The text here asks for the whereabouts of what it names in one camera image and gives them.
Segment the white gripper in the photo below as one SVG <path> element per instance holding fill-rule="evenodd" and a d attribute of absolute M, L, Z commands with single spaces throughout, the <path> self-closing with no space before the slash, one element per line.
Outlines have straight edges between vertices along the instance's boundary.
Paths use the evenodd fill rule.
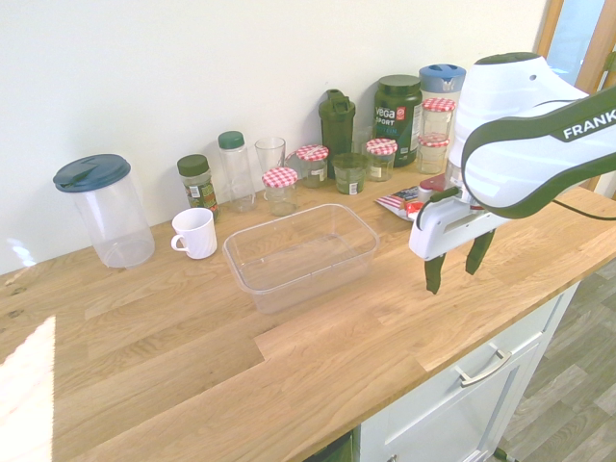
<path fill-rule="evenodd" d="M 508 222 L 492 212 L 473 210 L 457 197 L 427 203 L 415 219 L 409 247 L 424 260 L 426 289 L 436 295 L 446 253 L 474 240 L 465 270 L 474 275 L 486 255 L 498 227 Z"/>

